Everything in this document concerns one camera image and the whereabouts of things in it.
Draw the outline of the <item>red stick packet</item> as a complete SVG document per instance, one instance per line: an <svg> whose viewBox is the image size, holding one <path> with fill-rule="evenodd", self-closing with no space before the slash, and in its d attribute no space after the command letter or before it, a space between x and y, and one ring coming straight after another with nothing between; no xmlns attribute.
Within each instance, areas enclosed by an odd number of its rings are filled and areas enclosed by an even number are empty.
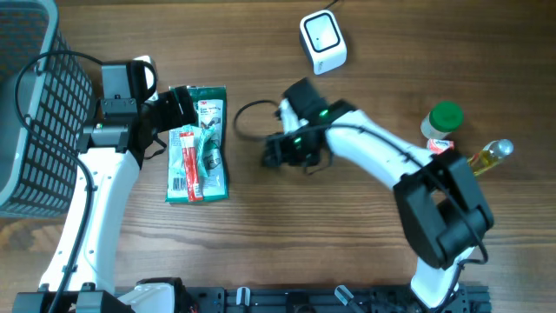
<svg viewBox="0 0 556 313"><path fill-rule="evenodd" d="M192 131L182 132L179 138L182 145L183 166L186 173L188 199L190 202L200 202L203 200L203 195L201 192L200 178L197 169L195 133Z"/></svg>

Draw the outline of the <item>teal plastic packet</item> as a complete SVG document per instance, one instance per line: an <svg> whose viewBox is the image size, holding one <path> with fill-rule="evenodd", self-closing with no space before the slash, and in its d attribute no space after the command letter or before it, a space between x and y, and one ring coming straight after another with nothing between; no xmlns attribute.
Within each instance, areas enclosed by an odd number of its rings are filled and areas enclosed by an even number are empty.
<svg viewBox="0 0 556 313"><path fill-rule="evenodd" d="M194 147L196 153L196 165L199 177L208 177L208 172L206 166L203 163L202 157L205 152L209 150L209 141L215 135L216 131L214 127L204 129L202 127L196 127L194 125L182 126L182 133L192 132L194 134Z"/></svg>

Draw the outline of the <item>green 3M package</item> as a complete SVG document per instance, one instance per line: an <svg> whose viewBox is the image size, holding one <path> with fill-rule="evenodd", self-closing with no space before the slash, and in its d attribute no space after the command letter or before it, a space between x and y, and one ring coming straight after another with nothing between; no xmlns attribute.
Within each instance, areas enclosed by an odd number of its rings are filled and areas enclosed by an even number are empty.
<svg viewBox="0 0 556 313"><path fill-rule="evenodd" d="M223 156L223 145L226 134L227 92L224 86L187 87L193 99L197 113L197 122L188 124L208 129L215 128L215 135L208 142L208 151L202 160L206 166L208 177L200 178L201 192L204 202L228 198L228 174ZM166 201L168 203L187 203L188 188L186 173L183 166L182 145L180 134L182 127L169 132L168 150L168 183Z"/></svg>

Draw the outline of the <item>red tissue pack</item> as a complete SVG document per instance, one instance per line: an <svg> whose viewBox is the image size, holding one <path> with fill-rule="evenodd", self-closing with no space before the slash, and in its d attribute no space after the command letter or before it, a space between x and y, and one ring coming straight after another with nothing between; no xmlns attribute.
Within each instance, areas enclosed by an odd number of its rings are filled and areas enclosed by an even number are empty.
<svg viewBox="0 0 556 313"><path fill-rule="evenodd" d="M444 140L444 139L429 139L426 145L427 149L433 152L434 154L441 154L446 150L453 150L455 148L455 144L453 141Z"/></svg>

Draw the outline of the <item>green lid jar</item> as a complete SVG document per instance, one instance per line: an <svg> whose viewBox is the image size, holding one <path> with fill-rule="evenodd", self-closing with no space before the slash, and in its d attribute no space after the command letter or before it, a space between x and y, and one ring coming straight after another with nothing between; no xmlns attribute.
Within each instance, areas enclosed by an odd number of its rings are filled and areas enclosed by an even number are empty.
<svg viewBox="0 0 556 313"><path fill-rule="evenodd" d="M464 121L462 108L455 102L442 101L425 116L420 125L427 139L444 139L456 131Z"/></svg>

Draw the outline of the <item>yellow liquid bottle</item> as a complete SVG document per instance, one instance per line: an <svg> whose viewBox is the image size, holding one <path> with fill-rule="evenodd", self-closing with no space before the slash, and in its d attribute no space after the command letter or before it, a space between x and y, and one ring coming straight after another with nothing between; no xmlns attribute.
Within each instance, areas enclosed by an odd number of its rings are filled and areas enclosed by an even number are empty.
<svg viewBox="0 0 556 313"><path fill-rule="evenodd" d="M513 149L513 142L509 139L495 140L472 155L467 164L475 176L480 176L507 159L513 153Z"/></svg>

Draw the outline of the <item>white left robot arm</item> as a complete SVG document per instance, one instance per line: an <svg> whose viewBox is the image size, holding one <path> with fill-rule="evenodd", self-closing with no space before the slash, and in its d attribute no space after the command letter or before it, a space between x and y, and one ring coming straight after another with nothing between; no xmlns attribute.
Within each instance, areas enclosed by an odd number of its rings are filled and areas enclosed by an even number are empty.
<svg viewBox="0 0 556 313"><path fill-rule="evenodd" d="M144 279L116 295L116 248L129 194L146 149L162 132L195 122L189 96L156 93L155 66L142 59L101 66L103 98L70 158L78 167L63 233L35 292L15 312L179 312L188 294L178 278Z"/></svg>

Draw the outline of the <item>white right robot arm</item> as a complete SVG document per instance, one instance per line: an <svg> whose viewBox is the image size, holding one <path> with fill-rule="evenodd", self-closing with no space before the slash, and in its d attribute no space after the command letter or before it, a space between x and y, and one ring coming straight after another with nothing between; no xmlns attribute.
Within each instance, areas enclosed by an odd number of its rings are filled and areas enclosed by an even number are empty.
<svg viewBox="0 0 556 313"><path fill-rule="evenodd" d="M461 271L488 260L483 236L494 218L467 160L404 141L345 100L329 104L307 78L283 93L276 112L283 130L265 139L262 162L309 172L321 151L357 165L394 194L404 235L418 257L410 288L437 312L454 299Z"/></svg>

